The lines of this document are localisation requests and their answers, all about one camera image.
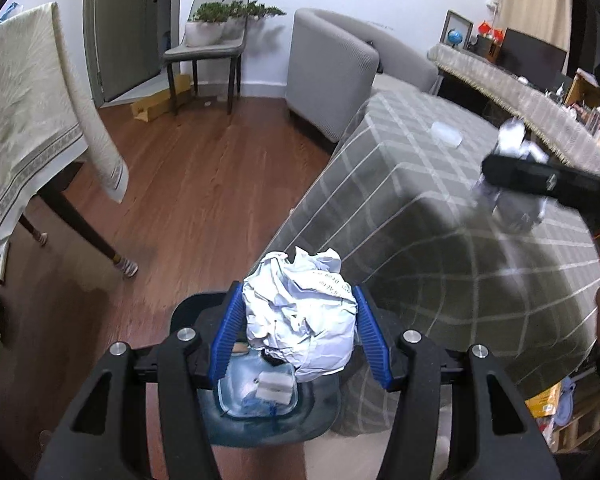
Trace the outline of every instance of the gray checkered blanket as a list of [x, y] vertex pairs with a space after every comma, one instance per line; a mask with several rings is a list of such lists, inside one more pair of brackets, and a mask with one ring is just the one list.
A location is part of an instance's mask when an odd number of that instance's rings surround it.
[[[435, 121], [462, 132], [458, 148], [430, 135]], [[471, 188], [498, 132], [441, 98], [381, 92], [352, 124], [266, 251], [333, 248], [380, 308], [447, 348], [487, 345], [526, 397], [576, 368], [595, 340], [600, 281], [580, 216], [550, 203], [540, 225], [512, 235], [478, 212]], [[366, 363], [342, 399], [339, 433], [391, 428], [397, 394]]]

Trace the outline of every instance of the metal screw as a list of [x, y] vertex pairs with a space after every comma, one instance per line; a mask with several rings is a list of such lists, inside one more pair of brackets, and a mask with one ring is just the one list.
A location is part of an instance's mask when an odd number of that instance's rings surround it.
[[109, 352], [111, 352], [113, 355], [122, 355], [126, 352], [126, 345], [120, 341], [113, 343], [113, 345], [109, 347]]
[[402, 337], [407, 343], [419, 343], [422, 339], [420, 332], [417, 330], [407, 330], [407, 332], [402, 334]]
[[552, 176], [550, 176], [547, 180], [546, 180], [546, 190], [547, 191], [552, 191], [555, 187], [555, 185], [558, 184], [558, 177], [557, 175], [554, 173], [552, 174]]
[[191, 341], [195, 336], [196, 331], [189, 326], [178, 330], [178, 339], [180, 339], [180, 341]]
[[487, 355], [489, 355], [489, 349], [484, 345], [475, 345], [473, 348], [471, 348], [471, 352], [478, 359], [484, 359], [487, 357]]

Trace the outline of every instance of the picture frame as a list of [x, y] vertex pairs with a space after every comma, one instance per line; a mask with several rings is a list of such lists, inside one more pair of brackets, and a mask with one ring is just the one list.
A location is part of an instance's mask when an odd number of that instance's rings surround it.
[[471, 33], [474, 30], [474, 22], [466, 19], [464, 16], [460, 16], [457, 12], [453, 12], [452, 10], [448, 10], [446, 12], [446, 20], [445, 26], [442, 29], [442, 35], [440, 35], [440, 43], [443, 43], [448, 46], [452, 46], [449, 43], [446, 35], [450, 30], [456, 29], [462, 34], [462, 38], [464, 41], [459, 45], [460, 48], [465, 49], [469, 44], [469, 38], [471, 37]]

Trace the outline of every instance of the curtain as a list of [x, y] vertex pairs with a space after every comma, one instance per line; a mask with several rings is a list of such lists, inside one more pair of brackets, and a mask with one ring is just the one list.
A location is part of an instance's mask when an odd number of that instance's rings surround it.
[[514, 28], [568, 53], [572, 4], [573, 0], [501, 0], [495, 26]]

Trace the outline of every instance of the door frame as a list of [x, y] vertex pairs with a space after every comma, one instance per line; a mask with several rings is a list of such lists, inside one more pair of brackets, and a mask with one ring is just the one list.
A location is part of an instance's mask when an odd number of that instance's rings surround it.
[[[93, 103], [96, 108], [100, 108], [105, 101], [98, 80], [98, 56], [93, 13], [94, 0], [82, 0], [82, 35], [84, 38], [84, 55], [87, 60], [87, 74], [89, 75]], [[180, 44], [180, 0], [171, 0], [171, 45], [178, 44]], [[179, 63], [175, 63], [173, 69], [174, 72], [180, 73]]]

